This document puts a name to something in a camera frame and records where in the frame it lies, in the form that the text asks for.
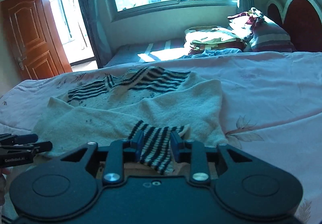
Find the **window sill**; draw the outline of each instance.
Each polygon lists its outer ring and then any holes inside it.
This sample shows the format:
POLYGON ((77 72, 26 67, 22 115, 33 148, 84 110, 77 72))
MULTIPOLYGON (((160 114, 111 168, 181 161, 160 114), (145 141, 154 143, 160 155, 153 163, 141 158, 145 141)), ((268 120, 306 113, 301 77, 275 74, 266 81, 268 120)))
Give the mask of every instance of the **window sill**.
POLYGON ((178 8, 189 8, 189 7, 204 7, 204 6, 235 6, 237 7, 237 0, 187 0, 182 2, 177 2, 174 4, 173 1, 168 2, 158 2, 150 5, 143 5, 134 7, 131 9, 126 9, 123 11, 114 12, 112 22, 134 17, 141 14, 146 14, 150 12, 178 9, 178 8))

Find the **wooden door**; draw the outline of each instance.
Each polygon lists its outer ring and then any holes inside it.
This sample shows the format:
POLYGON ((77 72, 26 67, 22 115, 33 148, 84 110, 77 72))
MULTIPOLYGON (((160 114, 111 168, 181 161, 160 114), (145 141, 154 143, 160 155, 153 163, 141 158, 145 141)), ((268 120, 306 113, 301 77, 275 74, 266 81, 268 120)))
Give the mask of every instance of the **wooden door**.
POLYGON ((1 9, 9 48, 24 80, 72 72, 50 3, 46 0, 5 0, 1 2, 1 9))

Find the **red headboard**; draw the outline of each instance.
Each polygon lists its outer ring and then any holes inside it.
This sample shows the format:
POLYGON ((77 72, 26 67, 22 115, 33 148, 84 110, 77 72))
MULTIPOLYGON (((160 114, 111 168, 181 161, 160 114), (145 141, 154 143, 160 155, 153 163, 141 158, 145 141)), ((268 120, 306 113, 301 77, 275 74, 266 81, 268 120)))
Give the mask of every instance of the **red headboard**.
POLYGON ((314 0, 288 0, 284 9, 271 0, 267 16, 286 30, 297 51, 322 52, 322 11, 314 0))

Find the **human hand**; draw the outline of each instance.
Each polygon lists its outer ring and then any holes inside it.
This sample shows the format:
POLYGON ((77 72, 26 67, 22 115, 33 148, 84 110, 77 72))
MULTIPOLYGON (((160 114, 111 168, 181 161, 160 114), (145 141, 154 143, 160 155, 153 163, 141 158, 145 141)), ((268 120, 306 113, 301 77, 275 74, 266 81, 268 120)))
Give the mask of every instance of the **human hand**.
POLYGON ((0 169, 0 206, 3 206, 5 203, 4 193, 5 193, 5 185, 6 180, 4 175, 9 175, 11 171, 8 168, 0 169))

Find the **doorway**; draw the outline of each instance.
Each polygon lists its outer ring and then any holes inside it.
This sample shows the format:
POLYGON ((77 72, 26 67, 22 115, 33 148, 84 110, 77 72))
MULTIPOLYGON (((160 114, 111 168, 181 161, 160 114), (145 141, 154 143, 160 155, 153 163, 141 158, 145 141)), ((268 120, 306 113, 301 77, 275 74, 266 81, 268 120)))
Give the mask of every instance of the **doorway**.
POLYGON ((78 0, 49 0, 73 72, 98 69, 78 0))

